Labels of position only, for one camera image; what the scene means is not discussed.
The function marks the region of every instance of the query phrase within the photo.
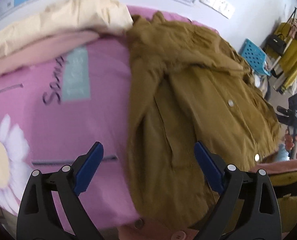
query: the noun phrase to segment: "yellow sweater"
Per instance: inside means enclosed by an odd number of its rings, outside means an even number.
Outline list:
[[[282,33],[283,36],[286,37],[290,30],[290,26],[290,24],[281,23],[274,34],[278,35]],[[268,47],[265,52],[268,56],[273,57],[274,59],[279,57],[279,55],[270,47]],[[287,78],[282,86],[282,91],[285,91],[293,84],[297,77],[297,40],[291,42],[290,47],[280,59],[279,64]]]

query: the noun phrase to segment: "brown jacket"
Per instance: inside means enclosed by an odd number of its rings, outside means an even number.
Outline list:
[[[194,158],[198,140],[248,171],[279,141],[274,109],[245,60],[218,34],[189,23],[134,17],[130,193],[138,212],[170,228],[201,220],[216,201]]]

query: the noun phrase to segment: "black handbag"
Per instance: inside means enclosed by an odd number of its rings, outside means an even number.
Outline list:
[[[268,37],[266,45],[270,46],[271,49],[273,49],[281,57],[283,56],[285,48],[287,46],[286,42],[275,34],[272,34]]]

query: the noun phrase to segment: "pink bedsheet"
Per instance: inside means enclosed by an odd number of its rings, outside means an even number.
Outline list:
[[[147,18],[155,13],[133,6],[129,10]],[[177,14],[164,16],[190,22]],[[117,155],[119,160],[101,163],[80,195],[86,212],[98,228],[139,218],[122,172],[131,80],[128,58],[125,38],[106,37],[63,58],[0,77],[0,168],[5,171],[0,179],[1,207],[17,214],[31,172],[52,172],[62,166],[32,162],[74,160],[99,141],[104,156]],[[54,197],[69,230],[58,196]]]

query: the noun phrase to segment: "snap button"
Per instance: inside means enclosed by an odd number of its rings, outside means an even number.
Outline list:
[[[186,238],[186,233],[183,231],[177,231],[171,236],[171,240],[184,240]]]
[[[234,103],[231,99],[228,101],[228,104],[229,104],[229,106],[234,106]]]
[[[260,160],[260,156],[259,156],[258,154],[256,154],[256,155],[254,156],[254,160],[255,160],[256,162],[258,162],[258,161]]]
[[[136,229],[142,229],[144,227],[144,220],[143,219],[136,220],[134,223],[134,227]]]

